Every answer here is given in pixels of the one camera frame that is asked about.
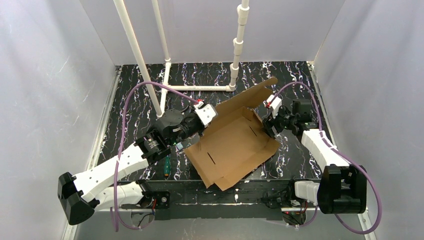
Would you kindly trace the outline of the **brown cardboard box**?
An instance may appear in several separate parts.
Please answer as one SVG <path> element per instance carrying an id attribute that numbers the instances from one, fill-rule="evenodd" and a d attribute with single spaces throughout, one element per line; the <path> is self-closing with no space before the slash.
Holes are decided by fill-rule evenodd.
<path id="1" fill-rule="evenodd" d="M 220 102 L 215 107 L 217 117 L 198 142 L 184 150 L 206 188 L 229 189 L 278 151 L 280 142 L 263 131 L 255 111 L 277 82 L 271 77 Z"/>

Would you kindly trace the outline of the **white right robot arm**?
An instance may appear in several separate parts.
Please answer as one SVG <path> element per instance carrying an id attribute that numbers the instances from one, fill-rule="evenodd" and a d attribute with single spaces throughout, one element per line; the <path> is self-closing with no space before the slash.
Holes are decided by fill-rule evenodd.
<path id="1" fill-rule="evenodd" d="M 335 153 L 337 148 L 313 121 L 313 103 L 308 99 L 297 99 L 293 101 L 292 109 L 288 109 L 279 97 L 270 95 L 264 105 L 271 109 L 263 120 L 264 132 L 275 137 L 284 130 L 291 131 L 322 170 L 319 182 L 291 180 L 277 201 L 304 200 L 318 206 L 324 214 L 362 214 L 367 204 L 367 179 Z"/>

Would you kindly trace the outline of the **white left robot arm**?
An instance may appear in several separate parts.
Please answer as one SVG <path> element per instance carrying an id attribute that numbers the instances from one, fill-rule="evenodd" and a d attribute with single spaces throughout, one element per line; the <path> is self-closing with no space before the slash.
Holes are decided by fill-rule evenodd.
<path id="1" fill-rule="evenodd" d="M 65 172 L 58 178 L 57 196 L 70 225 L 88 220 L 95 212 L 121 205 L 166 209 L 169 193 L 153 191 L 144 180 L 113 185 L 133 172 L 170 155 L 171 148 L 183 148 L 182 142 L 201 134 L 218 116 L 210 104 L 189 113 L 170 109 L 147 130 L 146 134 L 122 151 L 121 155 L 84 172 Z"/>

